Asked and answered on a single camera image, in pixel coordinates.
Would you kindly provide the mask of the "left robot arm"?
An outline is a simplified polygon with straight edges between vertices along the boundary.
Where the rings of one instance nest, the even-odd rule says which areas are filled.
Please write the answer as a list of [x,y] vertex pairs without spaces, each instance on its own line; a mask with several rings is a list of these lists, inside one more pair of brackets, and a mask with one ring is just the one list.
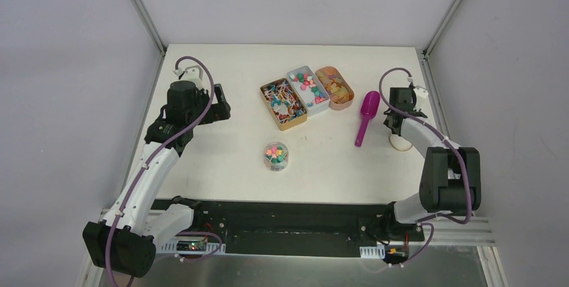
[[178,196],[152,221],[148,213],[166,176],[192,140],[194,127],[227,120],[230,111],[220,84],[212,91],[187,80],[170,85],[166,104],[147,129],[137,171],[103,219],[89,221],[83,229],[94,265],[141,278],[150,270],[157,249],[178,232],[193,237],[204,230],[205,219],[195,212],[199,206],[195,200]]

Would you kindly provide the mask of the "magenta plastic scoop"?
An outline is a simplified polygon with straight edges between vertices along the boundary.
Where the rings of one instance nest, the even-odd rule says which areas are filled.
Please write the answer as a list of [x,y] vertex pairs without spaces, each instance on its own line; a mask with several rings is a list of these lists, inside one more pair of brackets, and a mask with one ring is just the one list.
[[362,101],[362,104],[360,106],[361,121],[354,143],[354,145],[358,148],[363,144],[369,122],[376,117],[380,101],[381,96],[378,91],[369,91],[366,93]]

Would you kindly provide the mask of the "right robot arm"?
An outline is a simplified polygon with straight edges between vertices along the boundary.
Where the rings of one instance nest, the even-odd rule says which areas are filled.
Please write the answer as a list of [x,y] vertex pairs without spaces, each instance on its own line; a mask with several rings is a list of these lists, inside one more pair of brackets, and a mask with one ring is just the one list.
[[393,215],[380,223],[382,234],[391,240],[406,234],[407,224],[435,217],[463,223],[482,202],[479,151],[448,139],[428,123],[416,104],[413,86],[390,89],[384,125],[424,159],[418,192],[395,202]]

